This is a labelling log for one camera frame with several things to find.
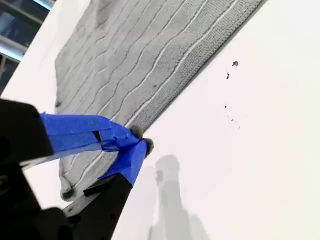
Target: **dark speck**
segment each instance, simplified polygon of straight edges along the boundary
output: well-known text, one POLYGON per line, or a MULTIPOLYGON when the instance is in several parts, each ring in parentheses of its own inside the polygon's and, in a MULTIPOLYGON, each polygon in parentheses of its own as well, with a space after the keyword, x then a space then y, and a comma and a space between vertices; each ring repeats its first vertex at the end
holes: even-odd
POLYGON ((61 106, 61 104, 62 104, 62 103, 61 103, 61 101, 56 101, 56 103, 55 103, 55 107, 56 107, 56 108, 58 108, 58 107, 60 107, 60 106, 61 106))

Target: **white surface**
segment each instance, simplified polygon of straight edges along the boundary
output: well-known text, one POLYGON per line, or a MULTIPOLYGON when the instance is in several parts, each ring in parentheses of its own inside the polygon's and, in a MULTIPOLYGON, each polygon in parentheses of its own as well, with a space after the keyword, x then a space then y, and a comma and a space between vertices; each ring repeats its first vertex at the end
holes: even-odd
MULTIPOLYGON (((58 0, 3 97, 54 111, 54 59, 88 1, 78 12, 67 3, 58 0)), ((150 127, 155 148, 113 239, 320 239, 319 7, 269 0, 150 127)), ((28 179, 42 206, 63 207, 58 165, 44 165, 28 179)))

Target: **metal bar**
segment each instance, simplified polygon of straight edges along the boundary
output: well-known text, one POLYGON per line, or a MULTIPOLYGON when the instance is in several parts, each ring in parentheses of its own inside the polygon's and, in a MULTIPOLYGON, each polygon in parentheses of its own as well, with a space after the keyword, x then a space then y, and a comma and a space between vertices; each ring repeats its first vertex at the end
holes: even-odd
POLYGON ((50 0, 33 0, 37 4, 41 5, 42 7, 48 9, 49 11, 52 9, 54 6, 54 3, 51 2, 50 0))
POLYGON ((26 46, 0 35, 0 54, 6 55, 13 61, 21 62, 27 49, 26 46))
POLYGON ((40 19, 30 15, 25 11, 22 11, 18 7, 6 2, 5 0, 0 0, 0 9, 3 9, 4 11, 11 14, 12 16, 19 18, 22 21, 25 21, 37 28, 40 28, 43 23, 43 21, 41 21, 40 19))
POLYGON ((2 60, 1 60, 1 63, 0 63, 0 81, 1 81, 2 73, 4 72, 6 60, 7 60, 6 56, 2 55, 2 60))

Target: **gray towel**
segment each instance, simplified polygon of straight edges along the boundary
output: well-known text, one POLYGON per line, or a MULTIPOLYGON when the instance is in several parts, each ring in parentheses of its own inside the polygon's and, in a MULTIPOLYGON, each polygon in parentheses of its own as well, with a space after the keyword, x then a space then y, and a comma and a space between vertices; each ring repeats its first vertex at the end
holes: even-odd
MULTIPOLYGON (((260 2, 91 0, 55 61, 57 112, 146 130, 260 2)), ((82 195, 115 156, 61 159, 62 197, 82 195)))

